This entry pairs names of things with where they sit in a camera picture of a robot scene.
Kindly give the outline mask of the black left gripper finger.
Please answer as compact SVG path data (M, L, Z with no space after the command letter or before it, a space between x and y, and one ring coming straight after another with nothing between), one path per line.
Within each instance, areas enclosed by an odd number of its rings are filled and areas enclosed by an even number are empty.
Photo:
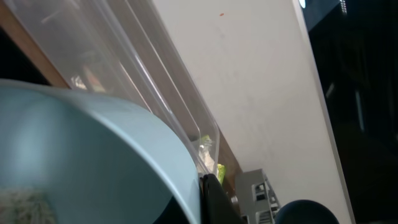
M201 178L201 222L203 224L243 224L214 174Z

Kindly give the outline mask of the yellow foil wrapper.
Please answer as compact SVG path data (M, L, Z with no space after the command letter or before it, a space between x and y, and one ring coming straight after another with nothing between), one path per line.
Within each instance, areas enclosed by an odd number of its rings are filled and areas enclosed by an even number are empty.
M215 158L211 155L213 141L209 135L205 135L200 139L199 156L209 172L216 175L220 184L223 184L226 168L222 164L216 164Z

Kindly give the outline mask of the light blue rice bowl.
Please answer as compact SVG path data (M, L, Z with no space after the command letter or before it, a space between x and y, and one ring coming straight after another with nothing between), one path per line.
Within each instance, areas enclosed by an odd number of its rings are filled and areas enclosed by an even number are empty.
M126 100L1 81L1 188L44 193L58 223L200 223L195 163Z

